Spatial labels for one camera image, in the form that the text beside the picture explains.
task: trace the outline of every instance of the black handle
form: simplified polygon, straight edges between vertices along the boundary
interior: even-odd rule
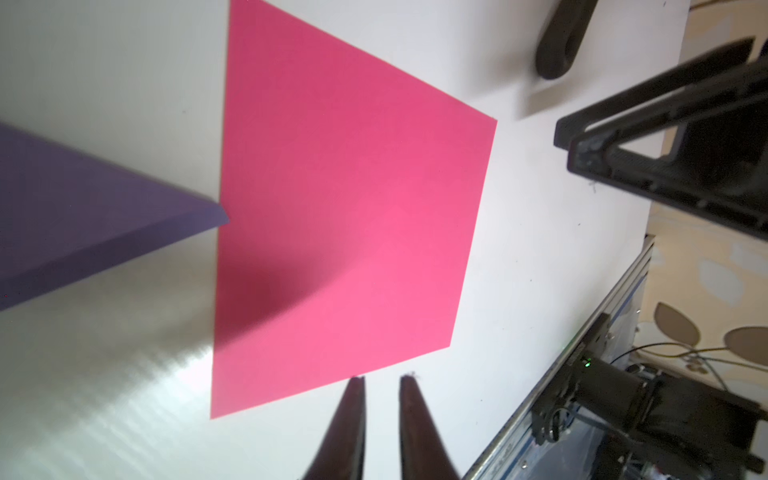
[[[536,71],[554,80],[571,69],[598,0],[561,0],[536,50]]]

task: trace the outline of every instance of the white table surface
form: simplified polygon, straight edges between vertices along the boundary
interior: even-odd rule
[[[367,480],[399,478],[406,372],[463,473],[641,248],[648,202],[569,174],[554,123],[675,65],[688,1],[601,0],[549,83],[552,0],[274,3],[499,120],[452,346],[366,377]],[[218,198],[227,12],[4,0],[0,121]],[[344,382],[210,421],[215,256],[210,231],[0,313],[0,478],[301,477]]]

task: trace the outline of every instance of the purple foam board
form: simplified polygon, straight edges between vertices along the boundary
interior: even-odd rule
[[[0,311],[228,221],[211,200],[0,124]]]

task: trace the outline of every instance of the pink paper sheet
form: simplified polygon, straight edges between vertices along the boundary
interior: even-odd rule
[[[213,417],[450,345],[495,126],[231,2]]]

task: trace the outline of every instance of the metal frame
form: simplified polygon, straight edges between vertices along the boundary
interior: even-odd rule
[[[632,295],[635,287],[648,271],[653,245],[653,237],[646,237],[643,250],[637,256],[637,259],[603,299],[587,322],[579,329],[573,340],[560,353],[533,390],[525,397],[525,400],[515,410],[498,434],[496,434],[491,443],[488,444],[488,447],[485,448],[462,480],[497,480],[505,478],[511,468],[520,460],[523,450],[533,441],[530,430],[530,412],[534,402],[568,357],[571,356],[598,317],[602,313],[608,313],[613,318],[614,314],[621,310],[625,301]]]

